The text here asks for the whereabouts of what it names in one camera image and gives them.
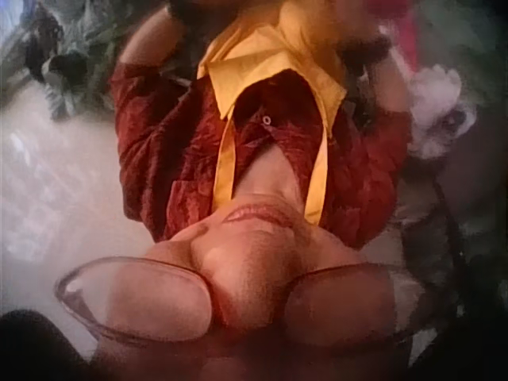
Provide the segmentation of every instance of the button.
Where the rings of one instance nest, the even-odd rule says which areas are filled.
[[[264,125],[271,125],[271,118],[268,115],[265,115],[263,117],[263,124]]]

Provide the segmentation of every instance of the eyeglasses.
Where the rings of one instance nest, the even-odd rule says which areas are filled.
[[[221,328],[208,281],[155,260],[96,260],[63,277],[55,293],[96,338],[123,344],[196,342]],[[430,309],[421,311],[425,296],[398,267],[332,268],[291,282],[274,324],[289,341],[315,348],[403,341],[430,318]]]

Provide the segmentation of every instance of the neck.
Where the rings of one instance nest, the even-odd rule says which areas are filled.
[[[261,153],[237,183],[233,198],[264,194],[282,198],[299,213],[305,209],[294,170],[275,144]]]

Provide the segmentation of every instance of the sleeve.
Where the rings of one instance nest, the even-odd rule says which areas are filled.
[[[410,143],[411,116],[378,108],[371,130],[363,136],[369,163],[376,169],[397,178],[407,157]]]
[[[125,215],[144,222],[157,241],[164,234],[166,205],[189,133],[176,128],[183,122],[177,109],[185,88],[156,67],[123,63],[110,85]]]
[[[377,109],[368,133],[353,133],[348,162],[356,194],[356,247],[375,238],[386,227],[397,201],[398,173],[410,142],[409,113]]]

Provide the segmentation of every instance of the hand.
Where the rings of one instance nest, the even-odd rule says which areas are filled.
[[[341,39],[345,42],[370,42],[379,37],[379,27],[369,14],[364,0],[331,0]]]

